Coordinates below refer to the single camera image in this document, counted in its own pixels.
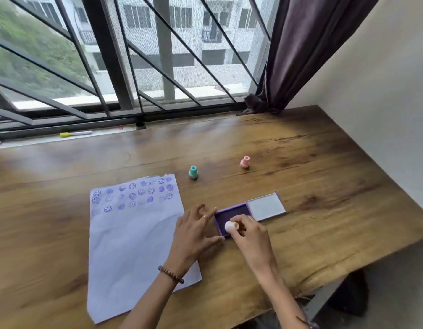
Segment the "dark purple curtain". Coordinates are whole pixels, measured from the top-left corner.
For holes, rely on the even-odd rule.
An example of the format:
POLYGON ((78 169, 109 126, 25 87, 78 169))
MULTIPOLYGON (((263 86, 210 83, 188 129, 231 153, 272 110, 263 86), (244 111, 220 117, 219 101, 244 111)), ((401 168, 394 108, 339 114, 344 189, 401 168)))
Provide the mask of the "dark purple curtain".
POLYGON ((280 0, 262 90, 244 115, 278 115, 356 32, 379 0, 280 0))

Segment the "white stamped paper sheet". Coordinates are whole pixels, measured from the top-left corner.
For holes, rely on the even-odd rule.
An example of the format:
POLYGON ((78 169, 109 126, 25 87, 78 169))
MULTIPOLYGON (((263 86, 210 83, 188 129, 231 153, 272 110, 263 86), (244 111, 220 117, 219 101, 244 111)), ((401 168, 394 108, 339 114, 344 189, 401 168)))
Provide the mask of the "white stamped paper sheet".
POLYGON ((89 200, 87 311, 97 325, 132 310, 149 288, 184 207, 174 174, 94 188, 89 200))

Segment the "grey metal table frame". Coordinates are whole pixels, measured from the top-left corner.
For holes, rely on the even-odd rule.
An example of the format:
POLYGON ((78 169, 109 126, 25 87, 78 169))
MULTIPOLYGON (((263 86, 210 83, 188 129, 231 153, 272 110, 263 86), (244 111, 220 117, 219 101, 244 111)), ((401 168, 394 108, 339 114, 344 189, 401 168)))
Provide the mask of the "grey metal table frame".
POLYGON ((313 321, 318 312, 327 303, 329 298, 335 293, 342 282, 346 279, 347 275, 341 276, 336 280, 333 280, 322 287, 315 290, 313 298, 303 306, 303 312, 309 321, 313 321))

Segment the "person's left forearm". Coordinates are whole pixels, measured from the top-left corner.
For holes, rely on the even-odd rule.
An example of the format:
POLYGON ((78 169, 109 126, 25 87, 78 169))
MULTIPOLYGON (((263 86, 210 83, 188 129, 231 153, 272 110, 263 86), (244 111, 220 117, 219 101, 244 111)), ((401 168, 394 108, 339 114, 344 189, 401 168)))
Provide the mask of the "person's left forearm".
POLYGON ((160 266, 154 282, 129 312, 119 329, 156 329, 162 312, 179 283, 184 279, 160 266))

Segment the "person's right forearm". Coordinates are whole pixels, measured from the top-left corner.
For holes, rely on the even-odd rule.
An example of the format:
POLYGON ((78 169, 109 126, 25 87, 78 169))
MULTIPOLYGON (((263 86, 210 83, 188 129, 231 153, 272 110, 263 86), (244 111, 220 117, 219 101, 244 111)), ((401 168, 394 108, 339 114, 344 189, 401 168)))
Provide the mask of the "person's right forearm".
POLYGON ((277 270, 267 266, 256 271, 255 276, 273 306, 281 329, 312 329, 277 270))

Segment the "person's right hand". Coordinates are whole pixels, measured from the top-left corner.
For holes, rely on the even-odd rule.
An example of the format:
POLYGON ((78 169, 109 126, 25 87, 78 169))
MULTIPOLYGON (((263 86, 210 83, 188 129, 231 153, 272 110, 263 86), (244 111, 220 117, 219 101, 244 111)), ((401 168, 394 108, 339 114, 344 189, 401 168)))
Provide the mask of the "person's right hand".
POLYGON ((253 274, 267 266, 278 271, 277 261, 265 227, 263 227, 263 233, 260 236, 232 239, 235 241, 253 274))

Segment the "green trees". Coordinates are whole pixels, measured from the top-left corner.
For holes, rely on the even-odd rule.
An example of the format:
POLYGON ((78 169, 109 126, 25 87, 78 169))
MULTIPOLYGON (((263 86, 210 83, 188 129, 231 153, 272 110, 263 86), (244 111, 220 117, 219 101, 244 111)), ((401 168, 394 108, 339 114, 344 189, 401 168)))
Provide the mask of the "green trees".
POLYGON ((0 77, 14 86, 50 99, 94 95, 75 85, 94 88, 75 44, 9 0, 0 0, 0 39, 72 80, 0 46, 0 77))

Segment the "white apartment building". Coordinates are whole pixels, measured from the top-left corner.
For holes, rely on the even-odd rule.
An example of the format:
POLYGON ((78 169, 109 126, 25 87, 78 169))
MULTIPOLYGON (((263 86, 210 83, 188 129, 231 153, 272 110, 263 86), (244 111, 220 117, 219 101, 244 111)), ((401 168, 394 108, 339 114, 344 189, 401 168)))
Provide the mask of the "white apartment building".
MULTIPOLYGON (((68 22, 77 38, 89 69, 104 98, 117 99, 105 65, 96 25, 89 13, 95 1, 61 0, 65 14, 55 0, 22 0, 29 10, 19 13, 38 20, 41 46, 59 40, 53 52, 72 85, 82 82, 94 89, 84 66, 65 57, 79 57, 68 22)), ((254 92, 254 68, 259 59, 263 32, 248 0, 105 0, 121 60, 129 85, 137 98, 137 88, 159 100, 182 100, 188 96, 169 82, 164 71, 196 99, 233 96, 254 92)))

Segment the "person's left hand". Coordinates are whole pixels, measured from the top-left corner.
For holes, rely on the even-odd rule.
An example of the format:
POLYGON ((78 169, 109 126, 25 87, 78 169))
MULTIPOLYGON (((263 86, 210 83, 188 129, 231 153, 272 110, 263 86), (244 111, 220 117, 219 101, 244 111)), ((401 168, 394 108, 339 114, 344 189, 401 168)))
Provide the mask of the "person's left hand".
POLYGON ((203 250, 203 238, 211 236, 207 236, 205 230, 218 209, 205 210, 205 206, 193 206, 176 222, 170 252, 162 266, 179 277, 184 278, 190 267, 207 251, 203 250))

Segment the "black metal window grille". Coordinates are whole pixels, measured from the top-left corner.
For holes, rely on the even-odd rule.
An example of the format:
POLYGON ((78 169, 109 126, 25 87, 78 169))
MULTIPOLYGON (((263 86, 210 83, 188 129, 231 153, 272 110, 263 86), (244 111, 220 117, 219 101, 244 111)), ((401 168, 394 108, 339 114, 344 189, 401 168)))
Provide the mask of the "black metal window grille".
MULTIPOLYGON (((23 5, 22 0, 9 1, 21 9, 29 10, 23 5)), ((173 117, 202 116, 242 110, 245 106, 244 98, 260 89, 261 72, 266 63, 272 26, 279 0, 248 1, 263 32, 260 55, 254 68, 255 77, 252 78, 255 84, 254 92, 233 96, 226 91, 226 96, 196 99, 171 76, 160 70, 159 72, 169 82, 180 88, 189 99, 154 99, 140 91, 137 85, 135 85, 137 91, 137 98, 135 99, 114 38, 111 21, 107 20, 106 16, 104 19, 101 17, 103 11, 107 15, 105 0, 97 0, 94 2, 94 10, 89 13, 89 19, 91 24, 96 25, 96 39, 100 43, 102 56, 117 99, 109 101, 103 97, 89 69, 83 51, 77 43, 76 35, 71 25, 67 22, 66 26, 94 89, 91 90, 88 86, 80 83, 75 83, 75 85, 94 95, 50 99, 39 93, 32 93, 24 88, 18 88, 8 80, 0 77, 0 140, 126 125, 127 123, 135 123, 136 118, 143 121, 154 121, 173 117)), ((12 48, 10 44, 5 43, 1 39, 0 46, 69 82, 72 81, 69 77, 56 73, 47 64, 32 59, 23 52, 12 48)))

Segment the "purple ink pad case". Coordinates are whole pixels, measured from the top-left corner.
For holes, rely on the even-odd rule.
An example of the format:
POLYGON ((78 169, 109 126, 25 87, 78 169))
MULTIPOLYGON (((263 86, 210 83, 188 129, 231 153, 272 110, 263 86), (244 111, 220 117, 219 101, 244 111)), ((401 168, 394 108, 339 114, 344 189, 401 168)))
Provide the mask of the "purple ink pad case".
POLYGON ((220 236, 228 238, 230 234, 225 230, 225 224, 234 216, 247 215, 252 216, 256 221, 263 221, 285 213, 285 207, 277 192, 274 191, 274 193, 218 210, 214 215, 214 222, 220 236))

